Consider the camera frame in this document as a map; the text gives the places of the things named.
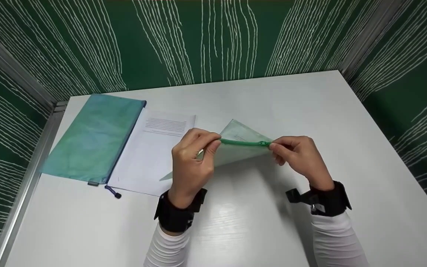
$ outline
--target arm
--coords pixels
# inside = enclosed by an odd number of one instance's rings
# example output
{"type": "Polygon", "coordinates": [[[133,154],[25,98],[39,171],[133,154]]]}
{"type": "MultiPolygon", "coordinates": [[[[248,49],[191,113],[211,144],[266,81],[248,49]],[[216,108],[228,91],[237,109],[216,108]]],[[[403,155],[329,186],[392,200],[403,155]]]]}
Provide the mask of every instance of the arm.
{"type": "MultiPolygon", "coordinates": [[[[193,128],[182,137],[179,144],[173,147],[172,186],[167,198],[176,209],[186,210],[196,194],[212,177],[214,154],[220,145],[217,139],[220,139],[220,135],[215,132],[193,128]],[[204,150],[203,159],[197,159],[200,150],[204,150]]],[[[188,243],[189,230],[170,232],[159,223],[154,231],[144,266],[183,266],[188,243]]]]}
{"type": "MultiPolygon", "coordinates": [[[[334,181],[313,140],[306,136],[283,136],[270,145],[277,164],[286,162],[319,191],[334,189],[334,181]]],[[[352,229],[347,213],[335,217],[312,216],[314,254],[319,267],[368,266],[365,252],[352,229]]]]}
{"type": "Polygon", "coordinates": [[[335,217],[312,215],[312,230],[319,267],[369,265],[347,213],[335,217]]]}

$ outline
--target white table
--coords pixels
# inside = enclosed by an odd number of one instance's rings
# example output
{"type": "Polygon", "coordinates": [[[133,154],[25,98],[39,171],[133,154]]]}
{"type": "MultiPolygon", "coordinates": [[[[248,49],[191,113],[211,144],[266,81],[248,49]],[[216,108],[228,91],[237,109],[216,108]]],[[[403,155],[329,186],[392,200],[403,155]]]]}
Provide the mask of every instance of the white table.
{"type": "MultiPolygon", "coordinates": [[[[427,196],[338,71],[177,86],[114,96],[197,114],[220,131],[235,118],[270,138],[313,137],[348,192],[349,215],[372,266],[427,266],[427,196]]],[[[88,96],[69,101],[55,142],[88,96]]],[[[220,167],[195,216],[189,266],[307,266],[310,216],[284,194],[304,177],[269,156],[220,167]]],[[[156,222],[157,198],[43,174],[10,252],[9,267],[137,267],[156,222]]]]}

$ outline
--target hand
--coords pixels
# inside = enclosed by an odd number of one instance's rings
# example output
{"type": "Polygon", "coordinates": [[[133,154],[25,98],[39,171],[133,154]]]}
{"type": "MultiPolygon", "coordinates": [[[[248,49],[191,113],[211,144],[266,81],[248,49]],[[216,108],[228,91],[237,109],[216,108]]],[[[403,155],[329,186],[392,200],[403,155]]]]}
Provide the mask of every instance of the hand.
{"type": "Polygon", "coordinates": [[[305,176],[310,185],[318,190],[334,189],[334,181],[325,166],[312,138],[307,136],[283,136],[272,142],[269,149],[280,166],[288,163],[305,176]]]}
{"type": "Polygon", "coordinates": [[[197,128],[190,129],[172,149],[172,186],[168,192],[171,203],[187,208],[195,195],[214,173],[214,154],[220,135],[197,128]],[[203,159],[197,159],[200,150],[203,159]]]}

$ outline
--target white sleeve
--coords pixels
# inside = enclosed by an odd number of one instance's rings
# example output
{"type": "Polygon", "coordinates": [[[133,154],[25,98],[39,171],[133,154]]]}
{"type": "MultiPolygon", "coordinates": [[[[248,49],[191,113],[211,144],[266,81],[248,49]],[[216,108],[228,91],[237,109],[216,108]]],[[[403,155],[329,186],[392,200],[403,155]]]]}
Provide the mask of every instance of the white sleeve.
{"type": "Polygon", "coordinates": [[[182,235],[172,237],[163,232],[158,223],[144,259],[144,267],[183,266],[189,236],[189,230],[187,230],[182,235]]]}
{"type": "Polygon", "coordinates": [[[314,254],[319,267],[369,266],[347,213],[312,215],[314,254]]]}

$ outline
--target person's left hand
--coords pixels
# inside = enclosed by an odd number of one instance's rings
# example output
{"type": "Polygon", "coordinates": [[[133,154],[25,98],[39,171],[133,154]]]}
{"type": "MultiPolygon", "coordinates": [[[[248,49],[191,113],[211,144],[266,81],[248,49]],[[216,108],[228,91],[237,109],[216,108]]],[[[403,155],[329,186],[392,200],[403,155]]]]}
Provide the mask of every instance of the person's left hand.
{"type": "Polygon", "coordinates": [[[172,149],[172,186],[168,192],[171,203],[187,208],[195,195],[214,173],[214,154],[220,145],[220,135],[192,128],[172,149]],[[197,159],[204,149],[203,159],[197,159]]]}

